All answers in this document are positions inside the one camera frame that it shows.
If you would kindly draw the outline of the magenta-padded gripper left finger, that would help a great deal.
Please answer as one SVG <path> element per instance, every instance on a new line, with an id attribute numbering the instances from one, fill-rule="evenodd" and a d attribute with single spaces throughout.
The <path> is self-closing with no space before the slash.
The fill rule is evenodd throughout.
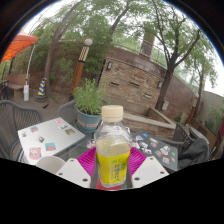
<path id="1" fill-rule="evenodd" d="M 78 159 L 70 158 L 56 173 L 57 176 L 78 186 L 89 188 L 96 165 L 96 148 L 93 147 Z"/>

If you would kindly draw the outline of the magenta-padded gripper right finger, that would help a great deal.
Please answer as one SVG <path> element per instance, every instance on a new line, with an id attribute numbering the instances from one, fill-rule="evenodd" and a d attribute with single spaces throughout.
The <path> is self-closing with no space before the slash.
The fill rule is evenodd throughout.
<path id="1" fill-rule="evenodd" d="M 131 186 L 140 188 L 169 175 L 154 157 L 146 157 L 139 150 L 132 148 L 128 161 Z"/>

